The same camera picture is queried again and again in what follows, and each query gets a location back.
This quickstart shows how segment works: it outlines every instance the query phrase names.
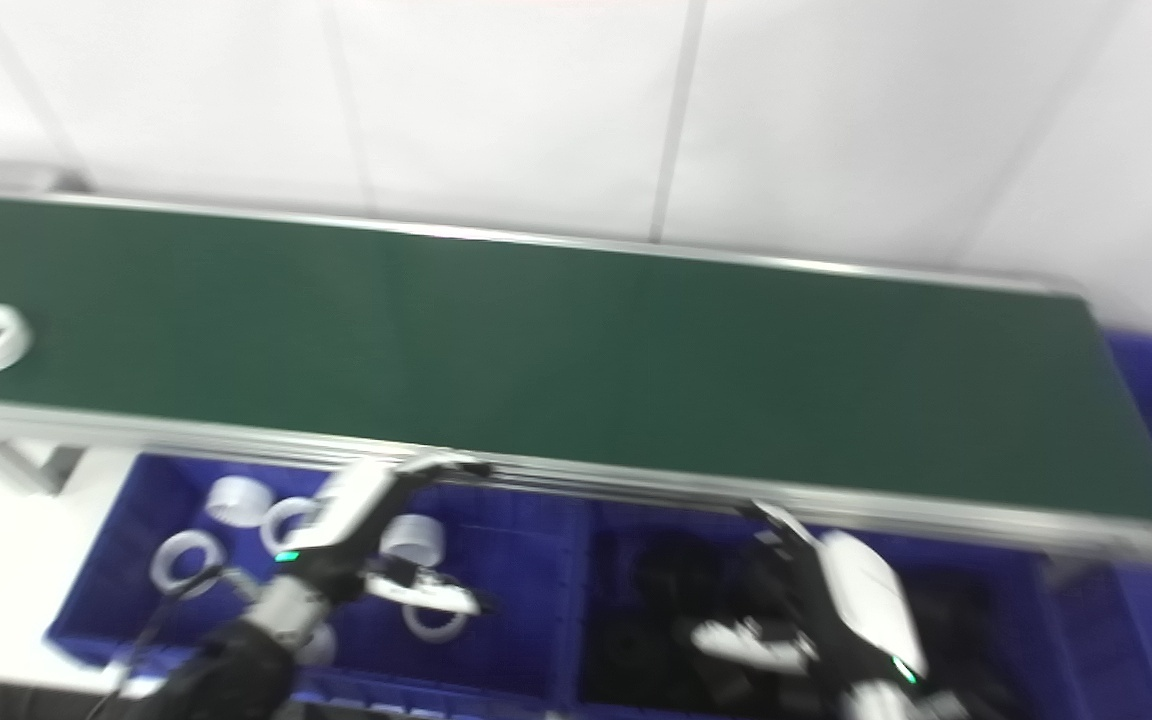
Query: black cable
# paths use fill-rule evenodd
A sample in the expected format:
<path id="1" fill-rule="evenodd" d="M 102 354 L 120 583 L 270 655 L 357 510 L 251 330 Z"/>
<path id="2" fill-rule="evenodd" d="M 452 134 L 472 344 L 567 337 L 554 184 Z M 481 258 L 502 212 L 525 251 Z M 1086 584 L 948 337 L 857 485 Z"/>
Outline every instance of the black cable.
<path id="1" fill-rule="evenodd" d="M 132 650 L 131 652 L 128 652 L 127 661 L 124 661 L 123 669 L 118 675 L 114 689 L 111 689 L 111 691 L 101 697 L 100 700 L 96 702 L 96 705 L 88 711 L 88 714 L 83 717 L 83 720 L 97 720 L 99 717 L 104 717 L 105 710 L 109 706 L 109 704 L 119 696 L 122 696 L 128 680 L 132 677 L 132 674 L 136 670 L 136 666 L 141 665 L 141 657 L 145 655 L 147 644 L 154 642 L 154 637 L 159 634 L 159 630 L 162 629 L 162 626 L 166 624 L 166 620 L 168 620 L 168 615 L 170 614 L 173 607 L 175 607 L 175 602 L 180 600 L 180 597 L 184 596 L 184 593 L 189 591 L 192 591 L 194 588 L 197 588 L 202 583 L 207 582 L 207 579 L 218 577 L 222 570 L 223 568 L 221 568 L 220 564 L 212 564 L 202 570 L 202 573 L 195 575 L 195 577 L 189 578 L 180 585 L 180 588 L 173 589 L 169 593 L 164 593 L 162 600 L 154 609 L 154 614 L 151 614 L 150 619 L 146 621 L 145 629 L 141 630 L 141 635 L 137 635 L 136 641 L 132 643 Z"/>

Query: robotic hand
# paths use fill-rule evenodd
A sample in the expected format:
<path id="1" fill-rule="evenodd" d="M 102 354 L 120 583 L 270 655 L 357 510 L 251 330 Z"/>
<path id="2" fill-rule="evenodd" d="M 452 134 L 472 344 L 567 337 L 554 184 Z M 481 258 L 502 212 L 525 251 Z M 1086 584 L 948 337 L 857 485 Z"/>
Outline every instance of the robotic hand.
<path id="1" fill-rule="evenodd" d="M 927 670 L 905 593 L 890 566 L 841 530 L 813 537 L 781 506 L 751 510 L 772 533 L 759 536 L 783 568 L 781 607 L 773 617 L 736 624 L 705 621 L 691 643 L 705 655 L 791 675 L 812 675 L 844 720 L 964 717 L 952 698 L 915 705 Z"/>
<path id="2" fill-rule="evenodd" d="M 442 575 L 396 559 L 372 561 L 389 521 L 412 494 L 448 477 L 490 475 L 492 468 L 456 452 L 433 452 L 395 467 L 357 464 L 332 475 L 279 553 L 260 600 L 212 632 L 156 694 L 134 706 L 138 720 L 263 720 L 287 702 L 293 657 L 329 612 L 374 593 L 435 611 L 477 615 L 485 600 Z"/>

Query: green indicator light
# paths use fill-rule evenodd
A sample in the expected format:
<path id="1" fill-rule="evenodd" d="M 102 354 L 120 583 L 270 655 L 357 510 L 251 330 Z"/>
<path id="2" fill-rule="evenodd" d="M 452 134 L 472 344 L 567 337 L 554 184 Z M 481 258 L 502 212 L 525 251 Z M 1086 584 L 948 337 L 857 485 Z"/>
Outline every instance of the green indicator light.
<path id="1" fill-rule="evenodd" d="M 905 667 L 904 662 L 900 661 L 900 657 L 893 655 L 892 665 L 896 666 L 896 669 L 900 670 L 901 675 L 905 675 L 905 680 L 909 680 L 909 684 L 912 685 L 918 683 L 918 676 L 914 675 L 914 670 L 910 670 L 909 667 Z"/>

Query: metal leg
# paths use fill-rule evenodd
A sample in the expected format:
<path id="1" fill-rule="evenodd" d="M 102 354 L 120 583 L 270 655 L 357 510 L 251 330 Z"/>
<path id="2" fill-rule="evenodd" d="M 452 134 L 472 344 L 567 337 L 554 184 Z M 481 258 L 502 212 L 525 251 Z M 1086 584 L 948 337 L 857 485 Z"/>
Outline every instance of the metal leg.
<path id="1" fill-rule="evenodd" d="M 44 464 L 36 465 L 9 441 L 0 439 L 0 477 L 17 486 L 20 491 L 59 495 L 83 452 L 82 447 L 60 446 L 51 453 Z"/>

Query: white floor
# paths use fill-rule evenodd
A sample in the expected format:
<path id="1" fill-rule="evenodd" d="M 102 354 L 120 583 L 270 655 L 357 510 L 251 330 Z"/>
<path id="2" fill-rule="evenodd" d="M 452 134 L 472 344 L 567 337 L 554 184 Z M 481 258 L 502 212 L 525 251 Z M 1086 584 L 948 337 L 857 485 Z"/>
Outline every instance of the white floor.
<path id="1" fill-rule="evenodd" d="M 23 495 L 0 479 L 0 682 L 104 692 L 113 670 L 52 650 L 44 632 L 136 456 L 91 450 L 60 497 Z M 132 694 L 152 683 L 134 684 Z"/>

